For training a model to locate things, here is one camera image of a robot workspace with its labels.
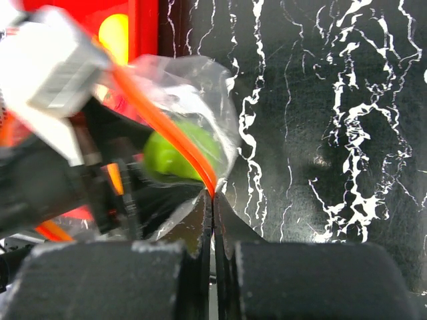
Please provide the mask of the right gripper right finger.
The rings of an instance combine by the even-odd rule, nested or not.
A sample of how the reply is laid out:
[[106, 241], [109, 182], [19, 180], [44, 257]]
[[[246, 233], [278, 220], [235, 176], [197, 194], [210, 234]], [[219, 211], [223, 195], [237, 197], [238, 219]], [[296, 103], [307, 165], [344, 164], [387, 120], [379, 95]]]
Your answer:
[[240, 318], [240, 293], [236, 275], [235, 247], [239, 242], [265, 242], [232, 209], [226, 196], [213, 198], [213, 237], [216, 256], [218, 316], [220, 319]]

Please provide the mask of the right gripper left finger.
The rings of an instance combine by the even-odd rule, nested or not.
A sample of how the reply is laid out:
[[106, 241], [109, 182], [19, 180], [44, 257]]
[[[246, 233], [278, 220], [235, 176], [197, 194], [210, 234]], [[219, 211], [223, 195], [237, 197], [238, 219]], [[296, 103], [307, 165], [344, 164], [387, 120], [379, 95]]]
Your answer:
[[144, 319], [208, 319], [211, 197], [202, 191], [190, 212], [143, 242], [153, 255], [143, 297]]

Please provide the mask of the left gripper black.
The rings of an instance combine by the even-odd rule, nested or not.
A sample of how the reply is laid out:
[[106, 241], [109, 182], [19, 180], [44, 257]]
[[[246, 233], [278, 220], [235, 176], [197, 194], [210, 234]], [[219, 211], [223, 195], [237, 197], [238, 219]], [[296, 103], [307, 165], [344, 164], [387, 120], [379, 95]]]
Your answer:
[[[36, 135], [1, 149], [1, 236], [8, 237], [86, 205], [105, 234], [121, 229], [129, 239], [149, 237], [183, 203], [196, 198], [200, 183], [162, 177], [142, 167], [143, 146], [155, 132], [97, 100], [73, 120], [90, 164], [70, 166]], [[118, 195], [106, 166], [117, 163]]]

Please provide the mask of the orange fake mango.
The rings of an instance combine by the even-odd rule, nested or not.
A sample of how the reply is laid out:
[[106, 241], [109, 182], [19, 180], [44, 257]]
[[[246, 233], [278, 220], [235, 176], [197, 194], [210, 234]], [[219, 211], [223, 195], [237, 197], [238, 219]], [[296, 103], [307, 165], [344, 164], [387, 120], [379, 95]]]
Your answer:
[[110, 163], [106, 166], [108, 175], [113, 184], [113, 188], [118, 195], [123, 195], [123, 183], [121, 180], [120, 170], [117, 163]]

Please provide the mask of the green fake lime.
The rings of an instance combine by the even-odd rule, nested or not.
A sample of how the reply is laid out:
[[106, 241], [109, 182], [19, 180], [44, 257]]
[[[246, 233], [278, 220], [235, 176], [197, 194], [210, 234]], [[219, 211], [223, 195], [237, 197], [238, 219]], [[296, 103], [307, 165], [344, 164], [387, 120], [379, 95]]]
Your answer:
[[[212, 165], [221, 159], [221, 145], [209, 131], [188, 121], [179, 122], [177, 126], [193, 140]], [[142, 167], [150, 173], [203, 181], [188, 160], [157, 131], [149, 136], [143, 147]]]

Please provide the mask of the red fake apple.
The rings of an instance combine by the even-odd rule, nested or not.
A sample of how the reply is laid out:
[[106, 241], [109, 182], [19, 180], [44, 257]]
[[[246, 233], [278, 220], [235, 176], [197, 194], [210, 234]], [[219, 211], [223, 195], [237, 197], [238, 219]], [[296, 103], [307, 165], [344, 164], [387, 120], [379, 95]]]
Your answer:
[[136, 109], [130, 105], [125, 98], [111, 89], [103, 89], [99, 94], [101, 102], [111, 110], [134, 121], [139, 121], [141, 117]]

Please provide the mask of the clear zip top bag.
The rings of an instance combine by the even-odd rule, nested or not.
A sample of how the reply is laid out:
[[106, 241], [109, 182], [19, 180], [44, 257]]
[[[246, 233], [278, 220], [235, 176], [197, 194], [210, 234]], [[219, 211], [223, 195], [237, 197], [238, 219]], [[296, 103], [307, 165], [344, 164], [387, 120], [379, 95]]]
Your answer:
[[[139, 113], [141, 119], [136, 122], [157, 131], [199, 173], [203, 179], [199, 181], [200, 191], [216, 191], [218, 181], [229, 174], [236, 160], [240, 136], [234, 105], [228, 97], [228, 77], [229, 72], [225, 67], [207, 57], [196, 55], [177, 59], [141, 57], [123, 70], [122, 77], [111, 78], [113, 90], [121, 94]], [[88, 101], [94, 99], [101, 103], [95, 95], [100, 87], [101, 78]], [[69, 118], [72, 126], [83, 108]], [[177, 126], [182, 121], [199, 125], [220, 143], [222, 156], [215, 165], [204, 157], [193, 140]], [[88, 155], [77, 131], [74, 131], [84, 164], [92, 163], [94, 157]]]

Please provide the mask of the yellow fake lemon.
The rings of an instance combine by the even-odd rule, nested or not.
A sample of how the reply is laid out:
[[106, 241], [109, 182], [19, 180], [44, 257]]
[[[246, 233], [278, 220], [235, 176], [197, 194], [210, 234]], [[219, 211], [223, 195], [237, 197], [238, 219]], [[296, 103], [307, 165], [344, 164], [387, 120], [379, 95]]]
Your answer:
[[118, 13], [107, 17], [98, 31], [99, 42], [120, 65], [127, 65], [129, 59], [128, 27], [128, 16]]

